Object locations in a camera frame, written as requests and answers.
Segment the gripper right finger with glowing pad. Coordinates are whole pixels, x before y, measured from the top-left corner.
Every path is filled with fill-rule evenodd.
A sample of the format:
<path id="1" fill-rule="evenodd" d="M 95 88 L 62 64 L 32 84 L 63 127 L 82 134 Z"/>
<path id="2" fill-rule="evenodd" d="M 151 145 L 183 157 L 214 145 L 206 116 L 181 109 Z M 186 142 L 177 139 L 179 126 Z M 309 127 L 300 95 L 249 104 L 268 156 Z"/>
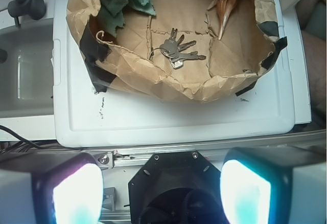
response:
<path id="1" fill-rule="evenodd" d="M 326 223 L 326 148 L 232 148 L 220 193 L 230 223 Z"/>

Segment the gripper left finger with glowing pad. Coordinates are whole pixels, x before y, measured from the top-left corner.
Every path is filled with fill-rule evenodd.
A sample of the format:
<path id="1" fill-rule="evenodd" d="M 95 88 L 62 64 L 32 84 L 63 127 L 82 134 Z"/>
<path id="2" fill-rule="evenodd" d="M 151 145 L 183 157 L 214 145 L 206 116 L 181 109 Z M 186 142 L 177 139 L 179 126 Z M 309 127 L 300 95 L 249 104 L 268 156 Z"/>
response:
<path id="1" fill-rule="evenodd" d="M 98 223 L 103 189 L 89 153 L 1 155 L 1 223 Z"/>

